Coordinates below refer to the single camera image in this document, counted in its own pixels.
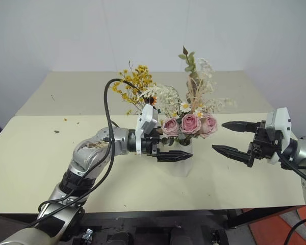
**white wall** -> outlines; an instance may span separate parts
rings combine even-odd
[[[183,44],[247,71],[306,135],[306,0],[0,0],[0,125],[50,70],[180,71]]]

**table surface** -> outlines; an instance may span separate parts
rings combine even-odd
[[[174,86],[183,99],[187,92],[187,75],[186,72],[152,72],[155,82]],[[16,115],[105,115],[104,86],[115,77],[119,77],[116,72],[51,72]],[[243,71],[217,71],[214,81],[217,82],[215,92],[206,94],[206,98],[228,97],[237,103],[236,107],[224,108],[222,114],[273,110]],[[134,109],[112,91],[108,101],[113,115],[125,115],[129,109]]]
[[[219,124],[258,121],[266,113],[218,114]],[[112,116],[134,128],[135,116]],[[77,143],[107,125],[104,116],[15,116],[0,134],[0,213],[36,213],[68,168]],[[118,156],[108,178],[93,192],[87,212],[204,210],[303,205],[300,177],[279,164],[256,160],[252,168],[211,148],[225,144],[246,151],[251,133],[219,127],[193,140],[188,177],[171,176],[149,156]]]

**red floor mat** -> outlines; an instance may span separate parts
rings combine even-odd
[[[306,207],[298,209],[300,218],[306,218]],[[291,227],[280,216],[267,218],[249,225],[257,245],[284,244]],[[306,245],[306,241],[294,232],[289,245]]]

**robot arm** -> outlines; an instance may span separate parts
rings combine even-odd
[[[87,193],[110,161],[112,150],[109,144],[114,144],[114,156],[135,152],[156,157],[158,161],[179,161],[191,157],[192,154],[182,151],[160,152],[157,122],[157,110],[147,104],[137,119],[135,130],[113,127],[114,141],[111,141],[109,128],[104,128],[79,143],[62,181],[55,186],[49,201],[40,206],[37,218],[40,222],[18,231],[0,244],[51,245],[77,235],[85,213],[82,206],[88,199]]]
[[[213,145],[213,149],[228,158],[245,163],[248,167],[253,166],[255,158],[266,158],[271,164],[280,161],[283,169],[293,170],[301,176],[306,203],[306,140],[290,138],[291,120],[286,108],[270,112],[266,121],[230,121],[222,126],[233,131],[252,132],[253,141],[249,144],[247,153],[225,145]]]

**black metal frame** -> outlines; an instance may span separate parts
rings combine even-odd
[[[272,207],[272,208],[254,208],[240,215],[234,215],[234,210],[228,211],[228,220],[225,222],[225,227],[236,228],[242,225],[248,225],[257,221],[261,221],[273,216],[280,215],[292,210],[296,210],[303,206],[287,206],[287,207]]]
[[[237,226],[247,225],[269,217],[280,215],[303,206],[286,206],[286,207],[272,207],[272,208],[254,208],[245,213],[237,215],[235,209],[230,210],[181,210],[181,211],[150,211],[150,212],[109,212],[109,213],[85,213],[83,223],[97,224],[98,219],[103,218],[139,218],[139,217],[171,217],[171,216],[223,216],[224,226],[226,229],[236,228]],[[0,213],[1,217],[13,219],[15,221],[30,223],[34,221],[37,214],[14,214],[14,213]]]

